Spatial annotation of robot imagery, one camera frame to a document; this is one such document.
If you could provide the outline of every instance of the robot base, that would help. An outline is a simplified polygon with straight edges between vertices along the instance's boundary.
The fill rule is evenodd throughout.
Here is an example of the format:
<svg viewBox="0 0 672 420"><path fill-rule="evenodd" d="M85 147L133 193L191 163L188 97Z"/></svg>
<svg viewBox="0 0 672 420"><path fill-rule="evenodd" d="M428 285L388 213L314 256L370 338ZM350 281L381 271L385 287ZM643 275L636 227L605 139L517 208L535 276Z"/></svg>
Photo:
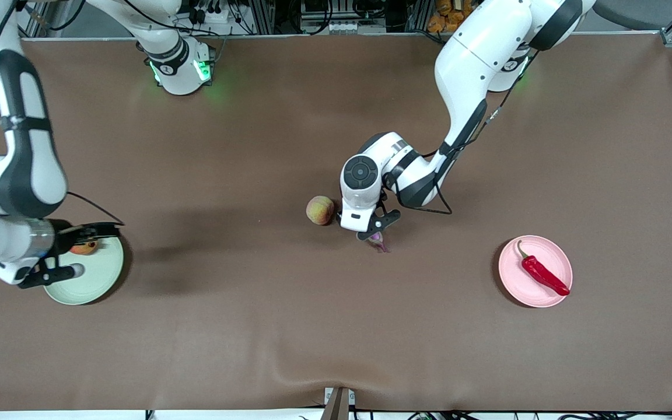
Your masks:
<svg viewBox="0 0 672 420"><path fill-rule="evenodd" d="M157 69L148 62L155 72L157 85L165 88L168 93L179 96L194 93L202 86L211 86L216 61L215 48L192 37L185 37L184 40L189 47L189 56L174 74L165 74L164 66L160 64Z"/></svg>
<svg viewBox="0 0 672 420"><path fill-rule="evenodd" d="M123 243L117 237L99 240L98 250L91 255L65 253L61 265L81 264L85 273L74 279L45 286L45 292L64 305L85 305L109 293L121 278L124 266Z"/></svg>

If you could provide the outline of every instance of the green led light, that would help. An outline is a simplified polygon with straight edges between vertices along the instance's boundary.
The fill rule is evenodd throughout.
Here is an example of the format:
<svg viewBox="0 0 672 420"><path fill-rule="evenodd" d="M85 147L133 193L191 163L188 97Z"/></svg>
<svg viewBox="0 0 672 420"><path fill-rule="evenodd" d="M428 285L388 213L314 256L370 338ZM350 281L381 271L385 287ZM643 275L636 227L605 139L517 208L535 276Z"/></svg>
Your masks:
<svg viewBox="0 0 672 420"><path fill-rule="evenodd" d="M200 77L203 82L206 82L210 79L211 75L209 71L209 64L206 64L205 62L200 63L194 60L194 67L197 70L198 77Z"/></svg>
<svg viewBox="0 0 672 420"><path fill-rule="evenodd" d="M155 65L152 63L152 61L149 62L149 66L152 67L152 72L155 74L155 80L157 80L157 83L160 83L160 76L157 74L157 69L155 68Z"/></svg>

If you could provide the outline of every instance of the pink plate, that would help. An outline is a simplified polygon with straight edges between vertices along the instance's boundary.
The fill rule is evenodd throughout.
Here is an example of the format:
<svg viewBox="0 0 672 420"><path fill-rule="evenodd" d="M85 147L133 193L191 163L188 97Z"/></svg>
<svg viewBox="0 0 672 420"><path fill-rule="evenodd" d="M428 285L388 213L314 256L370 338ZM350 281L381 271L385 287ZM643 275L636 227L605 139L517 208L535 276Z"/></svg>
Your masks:
<svg viewBox="0 0 672 420"><path fill-rule="evenodd" d="M520 265L523 257L517 250L517 242L526 254L532 255L572 290L572 266L562 248L540 236L528 234L515 237L507 243L499 256L499 276L510 295L528 306L549 308L565 300L554 290L536 282Z"/></svg>

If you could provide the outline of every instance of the peach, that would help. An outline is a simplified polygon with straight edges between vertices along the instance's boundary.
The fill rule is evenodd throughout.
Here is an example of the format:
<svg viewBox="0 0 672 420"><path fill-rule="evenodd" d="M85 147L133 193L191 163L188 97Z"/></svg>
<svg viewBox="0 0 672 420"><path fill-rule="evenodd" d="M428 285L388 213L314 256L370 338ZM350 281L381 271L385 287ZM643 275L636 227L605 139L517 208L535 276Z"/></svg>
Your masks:
<svg viewBox="0 0 672 420"><path fill-rule="evenodd" d="M77 255L90 255L98 249L96 241L87 242L86 244L74 245L69 252Z"/></svg>
<svg viewBox="0 0 672 420"><path fill-rule="evenodd" d="M330 198L319 195L307 203L306 214L311 222L317 225L326 225L331 221L334 213L334 202Z"/></svg>

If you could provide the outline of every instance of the plate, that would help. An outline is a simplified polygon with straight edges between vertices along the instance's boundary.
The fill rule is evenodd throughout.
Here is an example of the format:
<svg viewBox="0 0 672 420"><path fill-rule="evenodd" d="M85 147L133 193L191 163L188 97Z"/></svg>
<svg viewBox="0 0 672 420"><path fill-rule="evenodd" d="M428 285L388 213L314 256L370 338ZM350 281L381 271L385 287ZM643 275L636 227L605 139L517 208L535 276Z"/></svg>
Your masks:
<svg viewBox="0 0 672 420"><path fill-rule="evenodd" d="M98 249L90 255L65 253L59 255L60 265L80 263L85 273L74 279L45 286L45 292L58 303L83 305L90 303L113 287L123 268L123 245L117 237L98 241Z"/></svg>
<svg viewBox="0 0 672 420"><path fill-rule="evenodd" d="M540 284L521 265L523 257L517 250L517 242L526 254L534 256L555 276L572 290L572 266L567 255L552 241L541 236L520 236L508 242L499 255L499 276L510 295L535 308L549 308L565 300L554 290Z"/></svg>

